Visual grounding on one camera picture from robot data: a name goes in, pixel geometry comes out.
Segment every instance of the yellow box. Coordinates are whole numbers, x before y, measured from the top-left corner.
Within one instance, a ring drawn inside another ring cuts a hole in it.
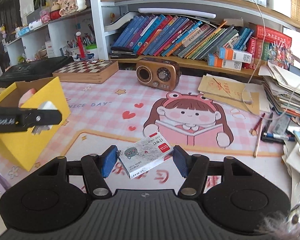
[[[62,122],[40,134],[32,134],[33,128],[26,132],[0,133],[0,154],[27,171],[33,167],[42,150],[70,114],[58,77],[15,82],[0,94],[0,106],[18,107],[21,96],[31,88],[37,92],[21,108],[38,108],[42,103],[51,101],[61,112]]]

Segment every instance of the cartoon girl illustration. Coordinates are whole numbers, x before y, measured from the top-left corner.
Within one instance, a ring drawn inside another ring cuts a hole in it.
[[[226,148],[233,142],[223,108],[203,95],[169,92],[156,101],[143,133],[159,131],[169,143]]]

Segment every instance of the chess board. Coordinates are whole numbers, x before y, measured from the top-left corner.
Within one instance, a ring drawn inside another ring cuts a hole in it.
[[[119,70],[116,60],[91,60],[72,62],[53,72],[61,82],[102,84]]]
[[[55,73],[97,73],[111,66],[113,62],[112,60],[71,62],[65,67],[55,71]]]

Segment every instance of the charging cable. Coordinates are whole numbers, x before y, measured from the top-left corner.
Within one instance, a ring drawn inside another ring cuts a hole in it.
[[[266,39],[266,25],[265,25],[265,20],[264,20],[264,18],[263,18],[263,15],[262,15],[262,12],[261,12],[261,10],[260,10],[260,7],[259,7],[258,3],[257,3],[255,0],[253,0],[253,1],[254,1],[254,3],[256,4],[256,6],[257,6],[257,8],[258,8],[258,10],[259,10],[259,13],[260,13],[260,15],[261,15],[261,18],[262,18],[263,34],[264,34],[264,35],[263,35],[263,40],[262,40],[262,46],[261,46],[261,55],[262,55],[262,53],[263,53],[263,44],[265,43],[265,39]],[[253,112],[251,112],[251,111],[249,110],[249,108],[247,107],[247,104],[246,104],[245,101],[243,100],[243,92],[246,90],[247,85],[250,83],[251,79],[253,78],[254,73],[255,73],[256,70],[259,68],[260,62],[261,62],[261,57],[260,57],[260,59],[258,60],[258,64],[257,64],[257,66],[255,67],[254,71],[252,72],[251,77],[249,78],[248,82],[246,83],[244,89],[242,90],[241,100],[242,100],[242,102],[244,103],[244,105],[246,106],[246,108],[248,109],[248,111],[249,111],[251,114],[253,114],[253,115],[255,115],[255,116],[258,116],[258,117],[262,118],[263,120],[268,120],[268,121],[278,120],[278,119],[280,119],[281,117],[283,117],[284,114],[287,112],[288,107],[289,107],[290,104],[291,104],[292,97],[293,97],[293,95],[295,94],[295,92],[297,91],[298,87],[300,87],[300,84],[297,85],[296,88],[292,91],[292,94],[291,94],[291,96],[290,96],[290,99],[289,99],[289,102],[288,102],[287,107],[286,107],[285,110],[282,112],[282,114],[280,114],[278,117],[274,117],[274,118],[272,118],[272,119],[269,119],[269,118],[265,118],[265,117],[259,116],[259,115],[257,115],[257,114],[254,114]]]

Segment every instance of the barcode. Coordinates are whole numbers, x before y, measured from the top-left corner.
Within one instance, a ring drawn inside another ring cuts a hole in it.
[[[233,67],[235,69],[239,69],[240,68],[240,62],[235,62],[234,65],[233,65]]]
[[[243,61],[245,61],[245,62],[250,62],[250,61],[251,61],[251,56],[248,55],[248,54],[244,54],[244,55],[243,55]]]

